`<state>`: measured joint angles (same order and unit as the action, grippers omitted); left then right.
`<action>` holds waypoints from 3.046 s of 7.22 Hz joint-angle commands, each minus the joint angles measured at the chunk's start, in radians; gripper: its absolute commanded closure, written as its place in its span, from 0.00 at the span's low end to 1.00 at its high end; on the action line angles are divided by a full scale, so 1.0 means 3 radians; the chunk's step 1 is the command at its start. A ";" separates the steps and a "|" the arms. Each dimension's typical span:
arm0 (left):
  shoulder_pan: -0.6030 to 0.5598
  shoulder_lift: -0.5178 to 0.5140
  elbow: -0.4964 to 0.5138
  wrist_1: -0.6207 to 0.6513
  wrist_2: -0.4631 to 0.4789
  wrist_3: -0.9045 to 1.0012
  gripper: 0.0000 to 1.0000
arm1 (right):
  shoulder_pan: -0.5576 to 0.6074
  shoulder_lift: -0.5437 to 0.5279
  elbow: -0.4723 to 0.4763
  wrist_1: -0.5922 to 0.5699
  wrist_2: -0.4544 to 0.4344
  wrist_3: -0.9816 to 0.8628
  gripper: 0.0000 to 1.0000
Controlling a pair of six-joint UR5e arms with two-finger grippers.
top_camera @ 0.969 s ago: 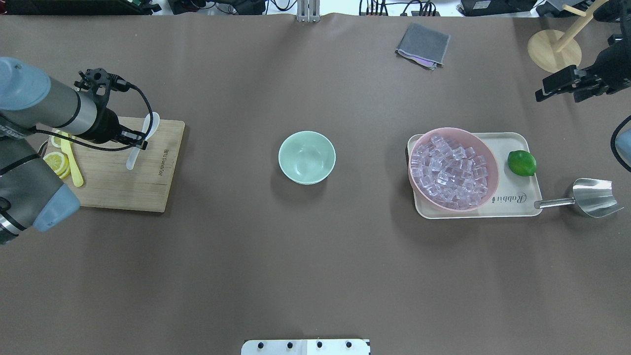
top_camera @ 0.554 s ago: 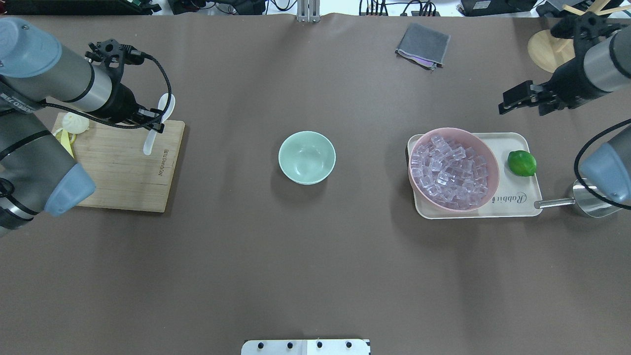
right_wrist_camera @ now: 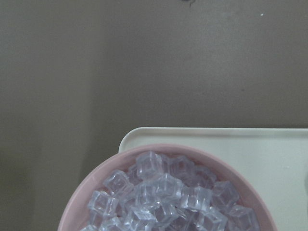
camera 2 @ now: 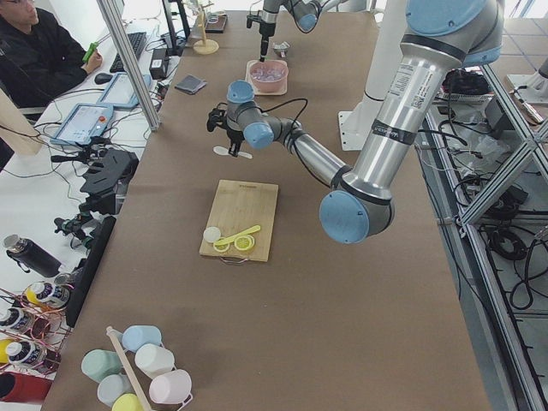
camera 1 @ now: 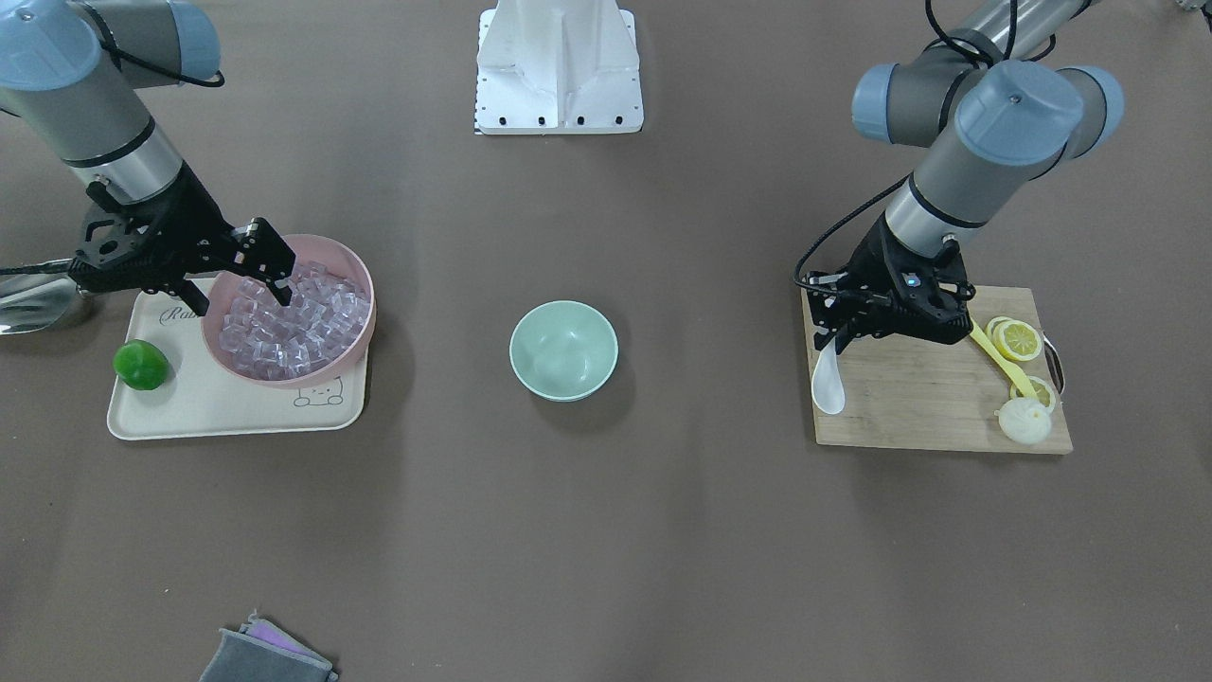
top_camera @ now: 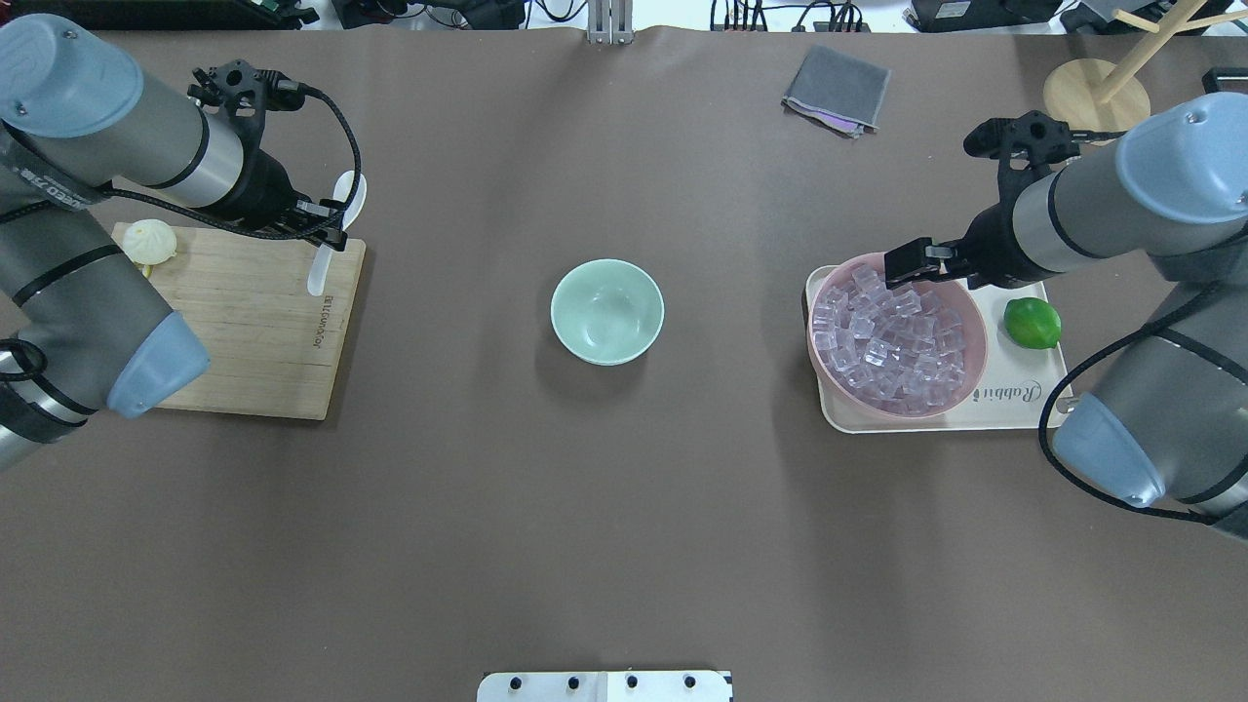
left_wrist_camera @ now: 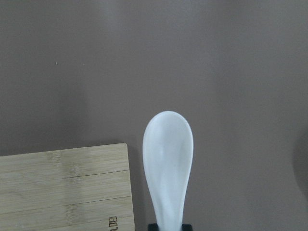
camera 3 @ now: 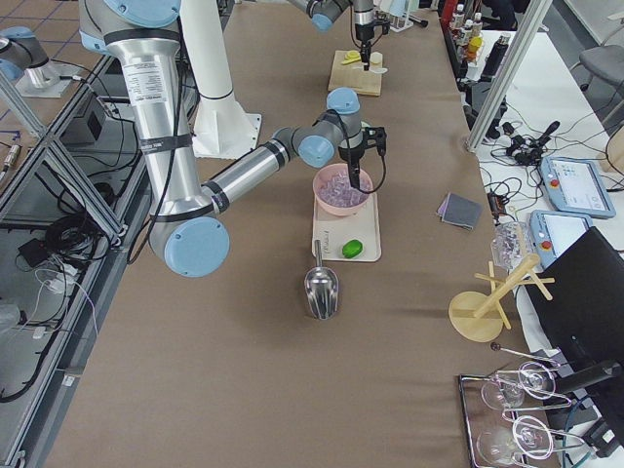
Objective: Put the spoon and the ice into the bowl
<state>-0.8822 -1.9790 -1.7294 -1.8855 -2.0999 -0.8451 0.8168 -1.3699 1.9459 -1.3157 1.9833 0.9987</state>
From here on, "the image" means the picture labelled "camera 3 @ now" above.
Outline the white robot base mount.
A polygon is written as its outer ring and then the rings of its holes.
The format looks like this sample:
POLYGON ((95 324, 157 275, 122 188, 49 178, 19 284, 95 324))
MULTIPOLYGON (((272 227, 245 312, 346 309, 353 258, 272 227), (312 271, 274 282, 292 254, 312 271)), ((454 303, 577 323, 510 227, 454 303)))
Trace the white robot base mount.
POLYGON ((261 116, 247 113, 235 97, 217 4, 183 0, 180 19, 200 95, 193 126, 194 154, 237 159, 255 149, 261 116))

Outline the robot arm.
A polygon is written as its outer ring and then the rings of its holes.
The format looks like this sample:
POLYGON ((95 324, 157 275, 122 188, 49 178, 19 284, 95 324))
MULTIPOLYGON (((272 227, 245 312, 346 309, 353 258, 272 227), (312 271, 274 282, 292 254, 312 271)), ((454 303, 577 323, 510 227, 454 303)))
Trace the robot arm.
POLYGON ((371 0, 289 0, 289 3, 309 17, 319 31, 329 30, 344 12, 349 11, 352 40, 365 71, 370 69, 372 46, 390 30, 390 21, 378 15, 371 0))
POLYGON ((84 46, 121 65, 153 193, 147 239, 178 275, 222 264, 230 240, 218 215, 289 161, 321 168, 339 156, 357 178, 364 154, 386 149, 349 88, 331 91, 311 125, 258 143, 258 117, 235 98, 214 1, 83 1, 79 16, 84 46))

